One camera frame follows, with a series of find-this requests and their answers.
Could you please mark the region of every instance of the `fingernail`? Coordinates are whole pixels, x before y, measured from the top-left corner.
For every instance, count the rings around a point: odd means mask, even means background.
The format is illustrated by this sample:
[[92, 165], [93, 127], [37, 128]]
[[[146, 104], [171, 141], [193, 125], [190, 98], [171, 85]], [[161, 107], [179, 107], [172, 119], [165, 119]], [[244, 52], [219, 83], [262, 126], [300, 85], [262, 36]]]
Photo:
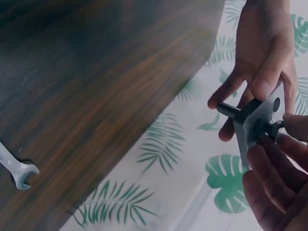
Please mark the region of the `fingernail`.
[[267, 99], [269, 95], [271, 94], [271, 88], [269, 83], [264, 80], [260, 79], [253, 83], [254, 89], [258, 91], [258, 94], [261, 96], [261, 98]]
[[289, 119], [291, 118], [292, 114], [291, 113], [285, 113], [283, 116], [282, 116], [282, 119], [285, 120], [285, 119]]

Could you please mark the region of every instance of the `finger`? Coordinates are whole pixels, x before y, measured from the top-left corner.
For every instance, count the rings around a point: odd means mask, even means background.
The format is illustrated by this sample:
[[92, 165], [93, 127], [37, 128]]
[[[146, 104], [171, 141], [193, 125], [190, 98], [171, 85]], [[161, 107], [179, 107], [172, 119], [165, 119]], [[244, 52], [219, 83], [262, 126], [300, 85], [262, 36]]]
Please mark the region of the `finger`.
[[291, 65], [282, 70], [281, 76], [283, 81], [285, 111], [287, 113], [293, 113], [297, 92], [297, 74], [294, 58], [292, 59]]
[[[243, 92], [243, 95], [237, 107], [240, 109], [244, 108], [252, 99], [253, 99], [253, 96], [250, 92], [250, 89], [247, 87], [245, 91]], [[222, 141], [229, 141], [232, 139], [234, 135], [234, 126], [233, 126], [232, 119], [230, 118], [227, 119], [226, 123], [222, 126], [218, 135]]]
[[260, 145], [254, 145], [248, 150], [248, 162], [251, 168], [259, 175], [264, 189], [271, 201], [285, 212], [296, 194], [289, 189], [271, 165], [264, 149]]
[[293, 201], [293, 203], [290, 205], [288, 211], [285, 213], [283, 219], [279, 222], [277, 225], [277, 230], [285, 230], [285, 227], [288, 226], [288, 224], [298, 215], [300, 214], [308, 203], [308, 184], [304, 185], [303, 189], [298, 193], [296, 199]]
[[293, 159], [302, 169], [308, 171], [308, 149], [306, 145], [284, 134], [279, 135], [277, 143], [282, 151]]
[[272, 166], [281, 176], [286, 186], [296, 193], [299, 192], [308, 181], [308, 176], [294, 167], [281, 149], [268, 136], [261, 137], [257, 143], [264, 148]]
[[211, 109], [215, 109], [218, 103], [225, 101], [231, 94], [233, 94], [244, 82], [242, 74], [233, 70], [227, 80], [214, 92], [208, 100], [207, 105]]
[[251, 92], [257, 99], [266, 100], [277, 86], [282, 69], [294, 54], [290, 41], [292, 36], [288, 33], [277, 33], [272, 37], [268, 53], [250, 84]]
[[283, 115], [283, 125], [287, 133], [299, 141], [308, 142], [308, 116]]
[[280, 211], [266, 195], [261, 179], [250, 170], [243, 176], [245, 197], [263, 230], [274, 230], [283, 217]]

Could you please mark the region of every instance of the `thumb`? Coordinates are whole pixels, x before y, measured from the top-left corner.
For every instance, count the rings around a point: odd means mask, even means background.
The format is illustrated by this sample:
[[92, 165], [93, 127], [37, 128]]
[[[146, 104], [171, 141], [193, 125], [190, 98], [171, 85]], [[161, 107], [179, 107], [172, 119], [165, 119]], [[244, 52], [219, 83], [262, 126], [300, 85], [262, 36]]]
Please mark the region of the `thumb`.
[[282, 69], [293, 56], [289, 35], [277, 33], [269, 43], [269, 50], [251, 82], [251, 93], [260, 101], [266, 100], [277, 86]]
[[295, 139], [308, 142], [308, 115], [284, 114], [283, 126]]

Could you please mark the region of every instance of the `metal plate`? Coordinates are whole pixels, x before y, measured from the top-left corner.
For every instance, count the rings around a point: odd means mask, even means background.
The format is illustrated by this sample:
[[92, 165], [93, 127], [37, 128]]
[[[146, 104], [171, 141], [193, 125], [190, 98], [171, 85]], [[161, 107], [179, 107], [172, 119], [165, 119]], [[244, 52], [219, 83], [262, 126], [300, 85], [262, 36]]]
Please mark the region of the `metal plate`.
[[264, 124], [282, 120], [284, 114], [284, 91], [283, 84], [279, 83], [269, 98], [264, 101], [253, 99], [241, 112], [233, 119], [236, 138], [238, 141], [242, 165], [246, 169], [250, 169], [247, 152], [248, 149], [256, 144], [258, 136], [255, 135], [253, 126], [258, 119]]

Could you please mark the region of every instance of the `hand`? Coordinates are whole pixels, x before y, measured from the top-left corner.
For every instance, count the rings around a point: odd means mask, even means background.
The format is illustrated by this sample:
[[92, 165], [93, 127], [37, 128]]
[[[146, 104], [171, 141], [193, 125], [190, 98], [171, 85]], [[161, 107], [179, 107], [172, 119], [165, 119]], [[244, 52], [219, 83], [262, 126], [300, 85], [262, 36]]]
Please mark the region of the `hand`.
[[[282, 80], [286, 112], [293, 112], [297, 76], [289, 1], [247, 0], [237, 29], [234, 70], [209, 99], [210, 108], [215, 109], [244, 81], [247, 81], [248, 87], [240, 99], [239, 108], [253, 98], [267, 99], [278, 81]], [[229, 141], [233, 135], [233, 123], [228, 119], [219, 137], [222, 141]]]
[[[285, 115], [286, 131], [308, 142], [308, 116]], [[243, 176], [244, 193], [265, 231], [306, 231], [308, 227], [308, 175], [293, 166], [287, 154], [308, 171], [306, 145], [281, 135], [279, 146], [268, 137], [248, 152], [252, 170]]]

